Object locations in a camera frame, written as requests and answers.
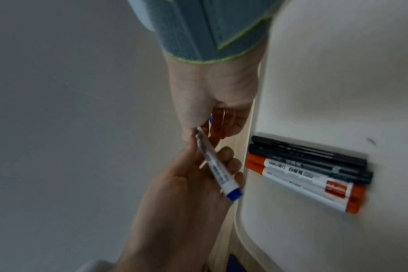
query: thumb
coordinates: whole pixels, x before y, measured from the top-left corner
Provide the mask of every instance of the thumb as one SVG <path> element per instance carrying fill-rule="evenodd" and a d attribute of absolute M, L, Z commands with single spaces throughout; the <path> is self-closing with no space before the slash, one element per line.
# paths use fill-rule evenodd
<path fill-rule="evenodd" d="M 175 176 L 186 175 L 189 168 L 195 163 L 195 155 L 197 151 L 196 138 L 191 136 L 189 138 L 189 143 L 186 147 L 178 154 L 171 164 L 168 166 L 169 172 Z"/>

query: black marker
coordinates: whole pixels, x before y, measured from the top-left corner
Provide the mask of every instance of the black marker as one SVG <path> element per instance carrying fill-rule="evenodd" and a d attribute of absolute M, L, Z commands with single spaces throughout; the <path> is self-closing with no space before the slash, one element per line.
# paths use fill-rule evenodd
<path fill-rule="evenodd" d="M 363 170 L 367 169 L 367 160 L 355 158 L 339 153 L 327 152 L 316 148 L 310 148 L 291 144 L 288 142 L 277 141 L 260 136 L 252 136 L 252 142 L 258 146 L 264 146 L 268 149 L 284 149 L 285 152 L 296 152 L 297 154 L 303 154 L 304 156 L 317 156 L 328 160 L 338 161 L 341 163 L 355 165 Z"/>
<path fill-rule="evenodd" d="M 356 184 L 370 184 L 373 177 L 373 173 L 369 171 L 365 173 L 366 176 L 363 176 L 362 173 L 349 173 L 341 170 L 337 165 L 329 166 L 320 164 L 318 162 L 305 160 L 301 157 L 291 156 L 289 154 L 279 153 L 275 150 L 265 149 L 255 144 L 249 145 L 249 152 Z"/>

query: gray wall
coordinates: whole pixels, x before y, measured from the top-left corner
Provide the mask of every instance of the gray wall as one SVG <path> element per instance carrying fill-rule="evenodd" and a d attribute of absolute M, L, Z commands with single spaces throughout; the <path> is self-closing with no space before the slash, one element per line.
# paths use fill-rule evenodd
<path fill-rule="evenodd" d="M 115 260 L 181 147 L 162 54 L 126 0 L 0 0 L 0 271 Z"/>

